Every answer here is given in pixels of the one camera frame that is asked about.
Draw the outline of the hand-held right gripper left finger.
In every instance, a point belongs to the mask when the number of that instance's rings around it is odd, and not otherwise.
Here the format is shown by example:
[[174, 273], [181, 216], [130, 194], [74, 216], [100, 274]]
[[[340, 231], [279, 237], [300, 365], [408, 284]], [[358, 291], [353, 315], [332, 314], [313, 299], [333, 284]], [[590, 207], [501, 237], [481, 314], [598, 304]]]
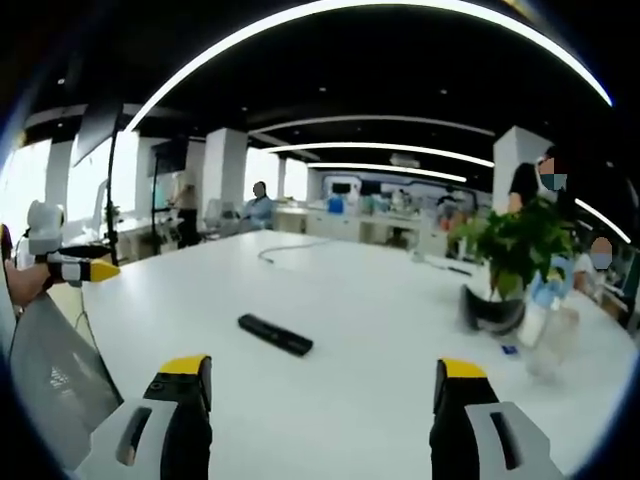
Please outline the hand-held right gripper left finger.
[[164, 364], [139, 399], [124, 401], [90, 437], [77, 479], [206, 479], [213, 439], [211, 357]]

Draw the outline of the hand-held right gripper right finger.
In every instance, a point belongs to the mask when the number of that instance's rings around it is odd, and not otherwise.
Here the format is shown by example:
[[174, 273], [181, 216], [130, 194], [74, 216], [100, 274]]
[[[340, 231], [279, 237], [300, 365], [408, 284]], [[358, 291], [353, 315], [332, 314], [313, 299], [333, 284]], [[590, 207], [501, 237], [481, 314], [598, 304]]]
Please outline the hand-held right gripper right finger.
[[440, 358], [429, 435], [434, 479], [562, 479], [550, 441], [477, 365]]

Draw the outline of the person's left hand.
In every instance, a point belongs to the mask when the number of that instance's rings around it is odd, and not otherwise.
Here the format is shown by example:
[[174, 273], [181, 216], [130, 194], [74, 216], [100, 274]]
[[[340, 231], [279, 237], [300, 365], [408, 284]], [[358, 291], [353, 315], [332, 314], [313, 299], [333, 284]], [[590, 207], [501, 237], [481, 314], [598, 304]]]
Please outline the person's left hand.
[[1, 280], [1, 303], [10, 307], [26, 307], [41, 293], [53, 285], [62, 283], [56, 280], [47, 264], [38, 263], [26, 269], [18, 269], [13, 262], [3, 263], [3, 279]]

